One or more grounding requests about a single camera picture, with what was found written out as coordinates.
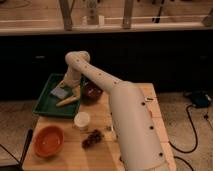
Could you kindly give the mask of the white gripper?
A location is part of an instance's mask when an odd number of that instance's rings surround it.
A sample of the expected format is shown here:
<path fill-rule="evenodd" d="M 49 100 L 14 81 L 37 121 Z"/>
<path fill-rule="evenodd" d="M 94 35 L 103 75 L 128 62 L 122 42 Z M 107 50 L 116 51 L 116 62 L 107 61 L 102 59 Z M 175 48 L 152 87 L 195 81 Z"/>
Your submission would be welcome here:
<path fill-rule="evenodd" d="M 74 75 L 66 73 L 63 77 L 63 80 L 60 82 L 60 86 L 69 86 L 70 88 L 75 88 L 80 85 L 81 76 L 79 74 Z"/>

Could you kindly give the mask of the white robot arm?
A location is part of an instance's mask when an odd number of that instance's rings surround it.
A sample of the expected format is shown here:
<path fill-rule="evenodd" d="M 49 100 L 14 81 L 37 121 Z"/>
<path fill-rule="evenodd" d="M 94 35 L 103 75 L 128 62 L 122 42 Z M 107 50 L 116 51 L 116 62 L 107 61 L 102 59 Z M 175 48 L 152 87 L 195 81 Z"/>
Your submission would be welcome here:
<path fill-rule="evenodd" d="M 90 64 L 86 51 L 69 52 L 63 82 L 74 88 L 81 75 L 109 95 L 109 108 L 126 171 L 170 171 L 142 90 Z"/>

